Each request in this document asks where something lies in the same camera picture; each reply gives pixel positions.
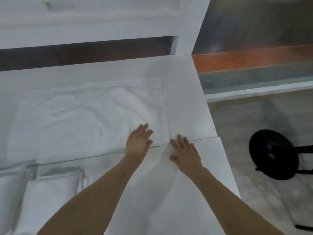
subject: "person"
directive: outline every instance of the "person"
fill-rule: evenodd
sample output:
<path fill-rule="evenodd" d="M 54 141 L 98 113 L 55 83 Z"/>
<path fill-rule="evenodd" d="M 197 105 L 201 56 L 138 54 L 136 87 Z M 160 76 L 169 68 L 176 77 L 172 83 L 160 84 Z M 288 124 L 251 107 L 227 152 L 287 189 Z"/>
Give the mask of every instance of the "person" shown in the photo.
<path fill-rule="evenodd" d="M 145 124 L 134 130 L 123 159 L 61 207 L 37 235 L 103 235 L 127 182 L 152 143 L 153 131 L 147 128 Z M 186 137 L 178 135 L 178 143 L 171 139 L 170 144 L 176 151 L 170 160 L 201 191 L 226 235 L 283 235 L 202 166 L 197 149 Z"/>

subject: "forearm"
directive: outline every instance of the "forearm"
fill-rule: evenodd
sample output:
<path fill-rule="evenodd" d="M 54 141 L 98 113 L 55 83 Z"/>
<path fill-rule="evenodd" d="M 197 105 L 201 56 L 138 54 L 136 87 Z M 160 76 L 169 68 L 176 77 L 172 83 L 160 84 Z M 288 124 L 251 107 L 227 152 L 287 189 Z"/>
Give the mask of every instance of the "forearm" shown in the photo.
<path fill-rule="evenodd" d="M 199 170 L 191 179 L 205 197 L 226 235 L 283 235 L 206 168 Z"/>
<path fill-rule="evenodd" d="M 103 235 L 139 163 L 123 158 L 92 185 L 67 202 L 37 235 Z"/>

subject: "orange strip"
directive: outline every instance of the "orange strip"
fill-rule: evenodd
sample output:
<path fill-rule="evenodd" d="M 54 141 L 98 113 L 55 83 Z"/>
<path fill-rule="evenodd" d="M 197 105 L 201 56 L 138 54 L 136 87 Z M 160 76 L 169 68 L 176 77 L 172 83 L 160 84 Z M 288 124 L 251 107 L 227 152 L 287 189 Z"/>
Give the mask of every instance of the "orange strip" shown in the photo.
<path fill-rule="evenodd" d="M 193 55 L 197 72 L 265 67 L 277 64 L 313 61 L 313 44 L 262 48 L 248 51 Z"/>

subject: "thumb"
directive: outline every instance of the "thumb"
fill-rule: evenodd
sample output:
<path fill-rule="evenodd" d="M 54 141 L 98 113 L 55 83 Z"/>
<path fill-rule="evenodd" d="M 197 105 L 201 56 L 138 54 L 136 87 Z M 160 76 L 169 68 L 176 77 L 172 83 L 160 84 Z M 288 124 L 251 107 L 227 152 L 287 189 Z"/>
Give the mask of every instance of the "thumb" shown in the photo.
<path fill-rule="evenodd" d="M 170 158 L 171 161 L 175 162 L 176 164 L 178 163 L 178 160 L 179 160 L 179 159 L 178 159 L 177 156 L 175 156 L 175 155 L 170 155 L 169 158 Z"/>
<path fill-rule="evenodd" d="M 153 143 L 152 140 L 148 140 L 148 142 L 147 142 L 148 148 L 151 146 L 152 143 Z"/>

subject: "white tabletop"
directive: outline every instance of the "white tabletop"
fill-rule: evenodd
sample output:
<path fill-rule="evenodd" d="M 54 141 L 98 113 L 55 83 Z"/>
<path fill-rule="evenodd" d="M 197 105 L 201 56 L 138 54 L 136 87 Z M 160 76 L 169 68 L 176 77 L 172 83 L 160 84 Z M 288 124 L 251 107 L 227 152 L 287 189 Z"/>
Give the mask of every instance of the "white tabletop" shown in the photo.
<path fill-rule="evenodd" d="M 0 72 L 0 158 L 25 92 L 138 77 L 162 77 L 170 137 L 217 137 L 191 56 L 174 55 Z"/>
<path fill-rule="evenodd" d="M 240 197 L 221 139 L 193 143 L 203 166 Z M 172 153 L 171 146 L 148 150 L 123 192 L 106 234 L 225 234 L 197 187 L 168 159 Z M 37 175 L 81 169 L 91 184 L 123 156 L 112 154 L 43 165 Z"/>

